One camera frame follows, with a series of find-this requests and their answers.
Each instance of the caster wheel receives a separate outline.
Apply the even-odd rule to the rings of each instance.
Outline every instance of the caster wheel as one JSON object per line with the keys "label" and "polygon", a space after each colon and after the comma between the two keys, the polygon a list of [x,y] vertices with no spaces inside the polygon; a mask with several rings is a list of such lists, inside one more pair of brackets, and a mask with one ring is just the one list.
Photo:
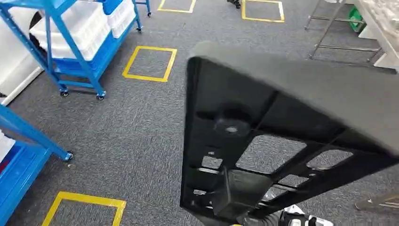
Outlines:
{"label": "caster wheel", "polygon": [[69,96],[69,93],[68,93],[68,91],[61,91],[60,96],[67,97],[67,96]]}
{"label": "caster wheel", "polygon": [[70,155],[69,155],[69,159],[65,160],[64,162],[70,162],[73,159],[73,152],[67,151]]}
{"label": "caster wheel", "polygon": [[104,96],[96,96],[97,100],[104,100]]}

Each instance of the blue plastic bin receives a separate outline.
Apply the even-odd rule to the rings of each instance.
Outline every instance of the blue plastic bin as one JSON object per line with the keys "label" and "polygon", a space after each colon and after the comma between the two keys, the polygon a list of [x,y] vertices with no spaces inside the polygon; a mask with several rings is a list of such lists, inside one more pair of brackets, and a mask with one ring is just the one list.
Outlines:
{"label": "blue plastic bin", "polygon": [[97,0],[103,4],[104,13],[110,15],[116,7],[122,2],[122,0]]}
{"label": "blue plastic bin", "polygon": [[[93,71],[96,71],[100,68],[101,63],[106,56],[106,52],[109,51],[108,48],[112,45],[116,39],[112,36],[112,32],[108,34],[105,38],[104,42],[98,49],[97,53],[94,55],[94,58],[88,62],[88,65]],[[63,70],[82,70],[82,66],[79,64],[77,59],[71,58],[54,58],[53,59],[57,67],[60,71]]]}

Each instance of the black plastic panel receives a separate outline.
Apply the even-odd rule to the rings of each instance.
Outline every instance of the black plastic panel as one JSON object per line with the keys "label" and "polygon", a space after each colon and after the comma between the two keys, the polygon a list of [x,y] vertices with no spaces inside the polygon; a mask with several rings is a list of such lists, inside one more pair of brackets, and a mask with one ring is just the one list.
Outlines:
{"label": "black plastic panel", "polygon": [[[316,76],[317,73],[313,71],[315,68],[320,72],[339,73],[339,76],[352,76],[352,73],[355,73],[383,78],[383,75],[369,73],[361,68],[332,69],[323,63],[313,62],[314,65],[310,65],[309,62],[301,63],[270,55],[265,55],[264,63],[260,63],[261,59],[262,55],[253,56],[241,50],[210,43],[202,43],[195,48],[194,56],[190,58],[187,66],[180,200],[183,208],[207,220],[234,223],[239,213],[246,209],[243,206],[252,206],[249,214],[256,218],[264,218],[291,204],[302,202],[399,162],[396,156],[391,155],[399,148],[389,149],[393,143],[381,143],[383,140],[391,141],[390,137],[383,137],[384,133],[377,137],[378,133],[365,129],[369,126],[368,121],[364,124],[357,119],[354,123],[348,122],[352,117],[352,110],[357,111],[357,107],[366,106],[363,102],[361,106],[356,103],[344,104],[348,108],[344,111],[341,108],[335,110],[334,106],[338,106],[335,102],[329,102],[328,97],[323,96],[323,92],[312,90],[313,83],[315,86],[323,86],[323,81],[317,77],[309,77],[312,73]],[[265,67],[267,64],[270,64],[269,70]],[[296,77],[303,89],[290,83],[289,75],[285,73],[293,73],[291,76]],[[280,77],[276,74],[281,74],[282,81],[279,81]],[[326,78],[324,82],[331,83],[329,77]],[[348,99],[354,97],[348,93]],[[238,159],[251,141],[264,134],[298,140],[305,143],[306,147],[270,174],[236,167]],[[307,166],[309,161],[328,150],[344,150],[352,155],[330,168],[314,169]],[[220,167],[211,169],[202,166],[204,156],[221,159]],[[256,175],[268,178],[272,186],[285,192],[272,200],[260,203],[252,199],[240,202],[242,205],[235,205],[235,202],[225,205],[226,202],[217,201],[220,199],[215,198],[215,194],[220,190],[229,189],[226,188],[228,183],[225,175],[230,171],[241,171],[242,173],[237,175],[242,177],[248,173],[253,174],[254,180]],[[296,186],[280,182],[290,175],[302,177],[304,182]],[[194,194],[195,189],[207,193]],[[259,189],[264,194],[268,186],[261,186],[255,190]],[[241,195],[251,197],[251,189],[243,190]],[[239,197],[232,195],[230,200],[239,200]],[[213,206],[218,208],[218,211],[214,211]],[[223,212],[219,211],[220,206],[232,209]]]}

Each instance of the gray carpet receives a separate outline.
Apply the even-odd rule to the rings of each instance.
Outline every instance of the gray carpet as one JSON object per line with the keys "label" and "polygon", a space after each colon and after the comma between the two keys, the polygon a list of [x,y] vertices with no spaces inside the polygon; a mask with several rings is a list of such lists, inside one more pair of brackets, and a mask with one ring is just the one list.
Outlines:
{"label": "gray carpet", "polygon": [[[185,8],[190,5],[187,1],[166,0],[165,7],[180,5],[178,9],[188,9]],[[50,78],[40,75],[10,107],[60,146],[73,151],[75,159],[68,167],[52,157],[7,225],[41,225],[59,191],[125,200],[127,206],[121,226],[201,225],[178,204],[185,60],[189,50],[202,40],[241,46],[254,52],[306,58],[325,22],[312,22],[305,31],[303,26],[315,1],[282,2],[286,20],[283,24],[242,20],[240,11],[225,0],[198,0],[192,14],[156,11],[160,0],[154,0],[151,2],[153,18],[147,18],[144,6],[139,6],[144,32],[137,34],[132,30],[105,71],[100,80],[107,91],[104,101],[96,101],[94,95],[84,93],[61,98]],[[247,16],[276,17],[270,7],[277,8],[269,3],[250,6]],[[326,7],[322,7],[321,12],[323,10],[328,11]],[[376,45],[372,40],[358,40],[345,23],[333,25],[326,43]],[[122,76],[137,45],[178,49],[168,82]],[[160,77],[165,66],[161,61],[167,58],[164,55],[143,52],[130,71]],[[368,55],[322,49],[317,58],[359,63]],[[298,142],[260,137],[239,164],[249,169],[272,170],[300,147]],[[326,159],[334,161],[343,155],[339,153]],[[394,167],[369,176],[305,201],[300,207],[338,225],[394,225],[399,219],[394,212],[356,211],[352,204],[396,188],[398,170]],[[110,225],[114,212],[113,208],[63,201],[51,225]]]}

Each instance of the blue metal shelf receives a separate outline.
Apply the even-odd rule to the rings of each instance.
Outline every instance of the blue metal shelf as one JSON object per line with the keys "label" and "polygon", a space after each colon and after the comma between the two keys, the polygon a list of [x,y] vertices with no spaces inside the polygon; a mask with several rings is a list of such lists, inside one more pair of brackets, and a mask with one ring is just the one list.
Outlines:
{"label": "blue metal shelf", "polygon": [[16,141],[6,156],[10,161],[0,174],[0,225],[5,225],[51,153],[41,146]]}
{"label": "blue metal shelf", "polygon": [[[58,13],[63,13],[67,8],[73,5],[76,0],[47,0],[49,3],[53,5],[53,7],[57,10]],[[46,5],[42,0],[0,0],[0,3],[7,6],[7,8],[11,7],[23,7],[23,8],[36,8],[36,9],[45,9]]]}
{"label": "blue metal shelf", "polygon": [[[92,69],[89,62],[85,61],[81,52],[79,51],[76,43],[74,42],[71,34],[69,33],[65,23],[61,18],[61,14],[67,10],[76,0],[0,0],[0,17],[3,18],[4,22],[10,27],[16,37],[23,43],[23,45],[30,51],[33,57],[40,63],[42,68],[50,76],[50,78],[56,83],[62,96],[68,95],[67,86],[81,86],[86,88],[94,88],[97,92],[97,99],[101,100],[105,96],[105,91],[98,82],[99,78],[105,71],[109,62],[112,60],[119,46],[127,36],[128,31],[132,28],[134,23],[137,23],[137,30],[141,33],[142,25],[140,17],[137,11],[136,1],[132,0],[136,17],[130,24],[125,33],[111,43],[107,48],[110,51],[104,53],[103,59],[100,59],[100,64],[97,66],[98,69]],[[38,8],[45,11],[45,22],[47,31],[47,44],[48,52],[47,59],[43,57],[40,51],[35,45],[24,35],[19,29],[18,25],[13,21],[12,16],[8,12],[11,7],[26,7],[26,8]],[[80,64],[79,67],[68,68],[53,68],[53,58],[51,54],[51,35],[50,35],[50,17],[53,19],[54,24],[57,26],[61,34],[63,35],[66,43],[71,48],[73,54],[76,56],[76,61]],[[66,81],[61,79],[61,74],[67,74],[72,76],[86,77],[89,79],[89,83]]]}
{"label": "blue metal shelf", "polygon": [[7,128],[36,142],[28,144],[17,140],[2,160],[3,164],[7,164],[0,172],[0,226],[3,226],[49,156],[55,154],[61,160],[68,161],[73,154],[59,147],[2,105],[0,105],[0,126],[2,129]]}

